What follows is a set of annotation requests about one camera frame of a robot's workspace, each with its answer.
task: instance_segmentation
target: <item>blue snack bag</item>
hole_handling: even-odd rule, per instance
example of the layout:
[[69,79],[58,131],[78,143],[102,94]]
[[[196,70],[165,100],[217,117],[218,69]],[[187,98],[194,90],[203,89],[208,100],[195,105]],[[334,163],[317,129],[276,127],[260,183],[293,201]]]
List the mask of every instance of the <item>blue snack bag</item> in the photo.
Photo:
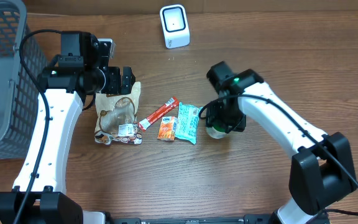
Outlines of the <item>blue snack bag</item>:
[[200,108],[196,106],[179,103],[176,138],[189,140],[191,143],[196,144],[199,112]]

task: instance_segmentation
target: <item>wooden table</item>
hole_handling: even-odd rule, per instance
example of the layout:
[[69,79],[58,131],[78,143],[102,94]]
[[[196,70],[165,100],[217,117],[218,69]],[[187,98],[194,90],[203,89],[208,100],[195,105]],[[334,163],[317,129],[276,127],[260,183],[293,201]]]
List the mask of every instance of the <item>wooden table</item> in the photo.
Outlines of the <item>wooden table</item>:
[[[190,14],[188,22],[191,44],[167,50],[158,15],[28,18],[32,30],[113,38],[110,65],[131,66],[142,83],[139,119],[173,95],[197,106],[215,99],[206,79],[215,63],[225,60],[236,72],[253,68],[302,117],[347,136],[358,178],[358,11]],[[48,58],[59,53],[58,35],[37,38]],[[222,140],[211,139],[200,121],[195,146],[157,140],[158,122],[142,145],[108,147],[93,140],[96,118],[95,108],[81,114],[67,164],[67,195],[84,210],[140,218],[242,216],[270,213],[290,198],[290,160],[251,119],[243,133]],[[11,189],[22,163],[0,161],[0,191]],[[333,207],[358,210],[358,192]],[[358,223],[337,214],[331,220]]]

